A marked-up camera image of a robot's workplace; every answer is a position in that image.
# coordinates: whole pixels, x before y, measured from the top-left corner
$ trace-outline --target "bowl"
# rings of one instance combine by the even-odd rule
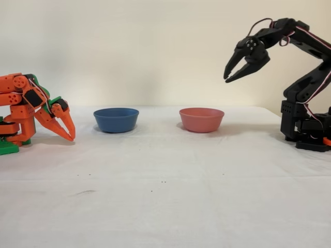
[[[136,126],[139,111],[132,108],[116,107],[98,110],[93,114],[101,131],[124,133]]]
[[[183,126],[189,131],[210,133],[221,125],[224,112],[213,108],[191,107],[180,110]]]

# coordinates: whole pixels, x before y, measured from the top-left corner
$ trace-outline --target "black base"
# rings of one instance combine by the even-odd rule
[[[324,144],[317,144],[317,143],[307,143],[303,141],[298,141],[296,143],[296,148],[309,150],[309,151],[319,151],[319,152],[326,152],[331,150],[331,146],[327,146]]]

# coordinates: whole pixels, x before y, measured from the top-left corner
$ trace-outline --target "arm segment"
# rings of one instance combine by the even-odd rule
[[[225,68],[225,81],[229,83],[259,71],[270,61],[267,49],[278,43],[281,46],[293,44],[320,59],[322,63],[317,68],[284,91],[286,100],[281,108],[281,131],[286,140],[297,142],[297,148],[315,151],[331,149],[328,146],[331,144],[331,108],[326,114],[313,114],[308,107],[309,101],[331,82],[331,44],[309,32],[309,26],[301,21],[289,18],[275,22],[272,19],[264,20],[271,20],[269,28],[253,36],[249,34],[237,44]],[[247,63],[230,76],[243,58]]]

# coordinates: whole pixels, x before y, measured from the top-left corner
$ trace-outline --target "wall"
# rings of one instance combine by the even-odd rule
[[[264,17],[292,17],[331,40],[328,0],[2,0],[0,74],[34,73],[71,105],[256,105],[319,64],[274,47],[262,71],[225,84],[237,42]],[[331,89],[312,102],[331,105]]]

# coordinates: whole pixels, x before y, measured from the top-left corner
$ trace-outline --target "green part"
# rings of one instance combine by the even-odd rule
[[[38,82],[38,79],[37,79],[36,75],[34,75],[34,74],[32,74],[32,75],[33,75],[33,78],[34,78],[34,82],[36,83],[36,85],[38,85],[40,88],[42,88],[42,89],[43,89],[43,91],[45,91],[45,93],[46,93],[48,96],[50,96],[50,93],[49,93],[49,91],[48,91],[48,90],[46,90],[44,87],[40,86],[40,84],[39,84],[39,82]]]
[[[50,106],[52,106],[52,105],[54,104],[54,102],[56,102],[56,101],[59,100],[59,99],[61,99],[61,97],[54,98],[53,100],[48,100],[48,104],[49,104]],[[43,105],[43,109],[44,109],[45,111],[48,112],[48,109],[47,109],[46,104]]]
[[[31,139],[29,138],[27,141],[22,142],[22,146],[31,144]]]
[[[0,155],[19,152],[19,147],[12,142],[0,141]]]

